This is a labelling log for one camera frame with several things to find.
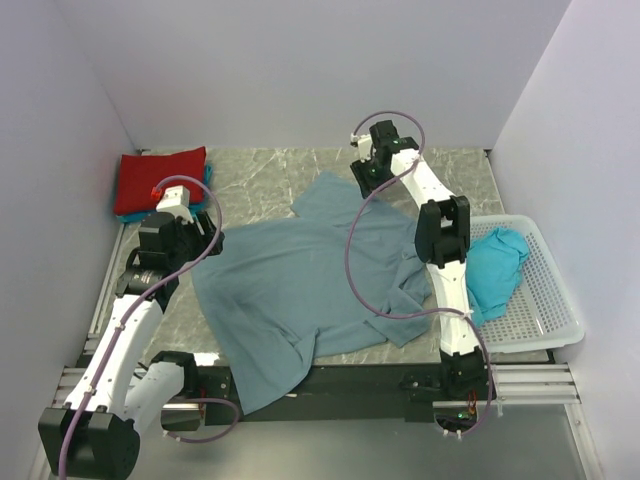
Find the grey-blue t-shirt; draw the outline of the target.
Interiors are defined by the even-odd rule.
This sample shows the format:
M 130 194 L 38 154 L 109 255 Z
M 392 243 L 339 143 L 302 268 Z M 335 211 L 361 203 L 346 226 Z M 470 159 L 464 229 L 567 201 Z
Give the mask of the grey-blue t-shirt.
M 318 357 L 402 347 L 429 329 L 415 222 L 385 201 L 363 203 L 356 186 L 323 173 L 291 217 L 228 230 L 221 254 L 193 269 L 248 413 L 288 394 Z

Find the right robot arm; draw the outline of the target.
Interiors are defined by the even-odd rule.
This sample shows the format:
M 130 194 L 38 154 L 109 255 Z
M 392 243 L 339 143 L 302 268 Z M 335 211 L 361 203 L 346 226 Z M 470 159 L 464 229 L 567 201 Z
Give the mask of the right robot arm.
M 414 246 L 431 277 L 437 307 L 424 315 L 440 317 L 439 387 L 448 399 L 469 399 L 495 387 L 489 354 L 471 316 L 466 284 L 470 248 L 470 204 L 446 187 L 424 160 L 425 143 L 402 137 L 390 120 L 373 124 L 369 133 L 350 134 L 359 159 L 351 171 L 367 206 L 377 194 L 400 182 L 419 208 Z

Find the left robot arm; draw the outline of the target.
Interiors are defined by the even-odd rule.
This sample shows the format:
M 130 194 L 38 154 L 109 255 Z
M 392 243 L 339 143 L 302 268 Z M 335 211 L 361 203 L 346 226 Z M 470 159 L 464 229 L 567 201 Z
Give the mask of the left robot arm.
M 162 322 L 182 274 L 223 249 L 224 235 L 205 211 L 187 221 L 152 213 L 116 282 L 111 317 L 80 380 L 59 408 L 45 409 L 38 432 L 60 479 L 126 479 L 141 435 L 166 403 L 200 392 L 191 353 L 162 351 L 141 378 L 139 360 Z

